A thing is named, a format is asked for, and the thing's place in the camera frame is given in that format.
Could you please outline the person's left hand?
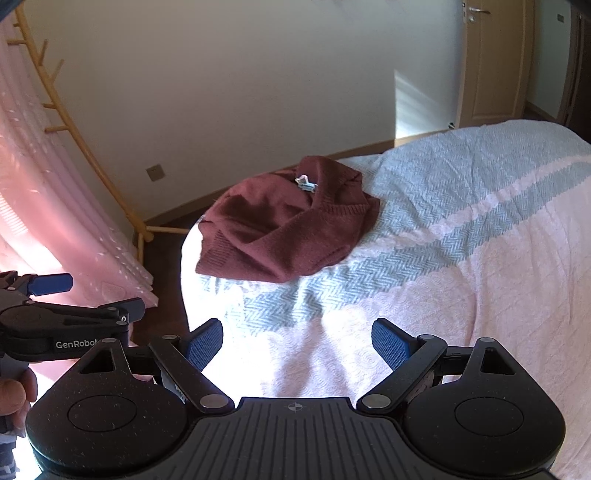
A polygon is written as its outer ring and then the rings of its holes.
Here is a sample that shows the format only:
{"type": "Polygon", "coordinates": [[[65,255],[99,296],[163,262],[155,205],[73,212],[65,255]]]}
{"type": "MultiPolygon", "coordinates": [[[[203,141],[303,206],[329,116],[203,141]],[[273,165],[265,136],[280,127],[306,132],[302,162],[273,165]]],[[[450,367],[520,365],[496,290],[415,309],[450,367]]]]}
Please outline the person's left hand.
{"type": "Polygon", "coordinates": [[[17,380],[1,379],[1,416],[11,421],[18,436],[25,435],[26,416],[37,397],[37,378],[30,368],[27,368],[17,380]]]}

